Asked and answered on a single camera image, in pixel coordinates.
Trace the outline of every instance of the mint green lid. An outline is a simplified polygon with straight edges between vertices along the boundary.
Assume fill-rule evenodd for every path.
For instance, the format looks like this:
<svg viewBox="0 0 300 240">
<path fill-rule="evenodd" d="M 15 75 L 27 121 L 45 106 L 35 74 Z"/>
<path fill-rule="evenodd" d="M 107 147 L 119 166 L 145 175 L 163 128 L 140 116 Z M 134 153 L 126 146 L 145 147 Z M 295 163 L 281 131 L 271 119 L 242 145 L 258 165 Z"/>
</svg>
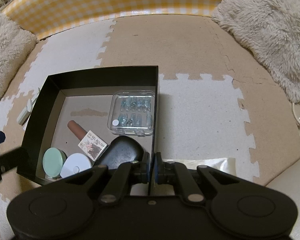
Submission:
<svg viewBox="0 0 300 240">
<path fill-rule="evenodd" d="M 44 153 L 42 165 L 45 173 L 51 177 L 56 178 L 60 175 L 63 163 L 66 161 L 66 155 L 63 151 L 57 148 L 49 148 Z"/>
</svg>

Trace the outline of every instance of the white furry pillow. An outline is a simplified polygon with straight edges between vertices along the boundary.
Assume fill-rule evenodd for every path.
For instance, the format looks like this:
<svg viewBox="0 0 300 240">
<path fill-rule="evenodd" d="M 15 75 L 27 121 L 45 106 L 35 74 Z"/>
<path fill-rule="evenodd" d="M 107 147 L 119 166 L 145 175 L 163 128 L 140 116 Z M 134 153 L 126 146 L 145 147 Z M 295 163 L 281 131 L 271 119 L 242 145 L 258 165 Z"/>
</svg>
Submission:
<svg viewBox="0 0 300 240">
<path fill-rule="evenodd" d="M 36 41 L 35 35 L 0 12 L 0 99 Z"/>
<path fill-rule="evenodd" d="M 300 101 L 300 0 L 222 0 L 212 20 L 252 51 L 291 102 Z"/>
</svg>

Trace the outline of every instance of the clear plastic case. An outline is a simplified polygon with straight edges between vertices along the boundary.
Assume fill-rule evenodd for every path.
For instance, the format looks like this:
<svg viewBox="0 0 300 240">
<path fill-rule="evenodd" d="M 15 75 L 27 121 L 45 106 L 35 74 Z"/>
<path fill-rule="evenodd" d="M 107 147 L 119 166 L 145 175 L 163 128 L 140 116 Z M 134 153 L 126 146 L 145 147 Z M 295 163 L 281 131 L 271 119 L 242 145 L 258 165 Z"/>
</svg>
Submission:
<svg viewBox="0 0 300 240">
<path fill-rule="evenodd" d="M 114 134 L 151 135 L 153 115 L 154 92 L 118 91 L 112 97 L 108 128 Z"/>
</svg>

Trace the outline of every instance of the white leather surface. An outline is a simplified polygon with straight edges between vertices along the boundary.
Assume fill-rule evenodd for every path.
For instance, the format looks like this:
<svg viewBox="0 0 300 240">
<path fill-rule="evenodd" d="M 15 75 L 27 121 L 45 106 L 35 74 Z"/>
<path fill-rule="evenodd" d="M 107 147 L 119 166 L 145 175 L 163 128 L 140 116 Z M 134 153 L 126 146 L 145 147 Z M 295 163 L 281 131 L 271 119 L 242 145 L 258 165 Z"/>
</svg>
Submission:
<svg viewBox="0 0 300 240">
<path fill-rule="evenodd" d="M 267 187 L 285 193 L 297 204 L 299 215 L 291 236 L 294 240 L 300 240 L 300 160 L 271 181 Z"/>
</svg>

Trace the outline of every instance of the yellow checkered fabric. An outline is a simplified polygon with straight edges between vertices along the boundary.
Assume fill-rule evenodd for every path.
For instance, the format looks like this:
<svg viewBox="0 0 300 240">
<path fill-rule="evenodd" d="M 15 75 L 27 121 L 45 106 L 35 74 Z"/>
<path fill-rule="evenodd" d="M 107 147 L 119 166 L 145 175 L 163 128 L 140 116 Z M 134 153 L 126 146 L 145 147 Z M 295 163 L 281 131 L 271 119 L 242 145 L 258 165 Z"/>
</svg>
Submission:
<svg viewBox="0 0 300 240">
<path fill-rule="evenodd" d="M 221 0 L 14 0 L 3 12 L 39 39 L 83 24 L 149 14 L 210 16 Z"/>
</svg>

